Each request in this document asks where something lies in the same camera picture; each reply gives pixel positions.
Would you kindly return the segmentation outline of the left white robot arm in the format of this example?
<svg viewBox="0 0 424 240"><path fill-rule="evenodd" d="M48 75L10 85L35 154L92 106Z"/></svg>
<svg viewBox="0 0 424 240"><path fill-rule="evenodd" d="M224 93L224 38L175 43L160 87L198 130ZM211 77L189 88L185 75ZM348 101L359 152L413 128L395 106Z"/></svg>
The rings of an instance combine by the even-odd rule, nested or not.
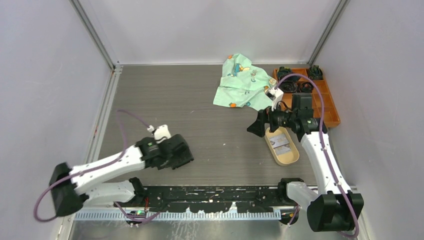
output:
<svg viewBox="0 0 424 240"><path fill-rule="evenodd" d="M110 180L146 168L175 170L193 160L187 141L176 134L160 140L144 137L122 152L88 164L69 167L63 162L54 168L49 182L55 215L66 217L84 206L113 202L141 206L147 194L138 178Z"/></svg>

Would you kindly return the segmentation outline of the beige oval tray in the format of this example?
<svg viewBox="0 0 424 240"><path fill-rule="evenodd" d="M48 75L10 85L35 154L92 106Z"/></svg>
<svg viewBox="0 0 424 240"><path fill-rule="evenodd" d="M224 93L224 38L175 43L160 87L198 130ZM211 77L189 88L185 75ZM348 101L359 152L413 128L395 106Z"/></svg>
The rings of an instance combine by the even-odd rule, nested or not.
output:
<svg viewBox="0 0 424 240"><path fill-rule="evenodd" d="M300 153L299 153L294 141L292 140L289 132L287 131L287 129L284 128L284 127L279 127L275 132L269 132L269 130L270 130L269 127L265 130L264 139L265 139L265 141L266 141L266 143L267 143L267 145L268 145L268 147L271 151L271 154L272 154L275 162L280 166L288 166L288 165L291 165L291 164L297 162L298 159L300 158ZM280 134L286 135L287 139L289 140L291 152L286 153L286 154L282 154L282 155L276 155L274 148L272 148L272 146L270 144L269 138L272 137L272 136L280 135Z"/></svg>

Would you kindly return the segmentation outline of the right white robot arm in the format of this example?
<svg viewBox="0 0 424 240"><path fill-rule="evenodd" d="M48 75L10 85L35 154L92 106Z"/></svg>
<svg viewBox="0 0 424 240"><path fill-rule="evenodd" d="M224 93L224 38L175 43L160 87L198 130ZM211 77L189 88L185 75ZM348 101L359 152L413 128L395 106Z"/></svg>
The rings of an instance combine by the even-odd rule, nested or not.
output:
<svg viewBox="0 0 424 240"><path fill-rule="evenodd" d="M269 88L265 91L272 100L271 106L257 112L257 118L247 131L266 139L274 159L288 165L289 159L298 157L291 150L287 134L290 129L304 148L315 175L317 190L300 179L282 179L277 198L283 205L295 202L305 209L307 221L314 232L339 232L355 238L359 234L358 218L364 206L361 194L354 193L340 172L329 143L323 120L314 116L310 93L294 93L291 108L280 106L283 92Z"/></svg>

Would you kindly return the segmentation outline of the white VIP card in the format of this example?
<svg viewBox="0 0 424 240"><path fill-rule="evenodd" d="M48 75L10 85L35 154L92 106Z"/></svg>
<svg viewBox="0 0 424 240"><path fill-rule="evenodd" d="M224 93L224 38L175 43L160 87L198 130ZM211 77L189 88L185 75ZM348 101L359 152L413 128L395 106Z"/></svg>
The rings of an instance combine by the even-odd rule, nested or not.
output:
<svg viewBox="0 0 424 240"><path fill-rule="evenodd" d="M269 138L269 142L270 142L271 147L273 149L284 146L284 145L288 145L290 143L290 141L287 139L287 137L284 133L279 134L279 135L275 135L275 136L271 136Z"/></svg>

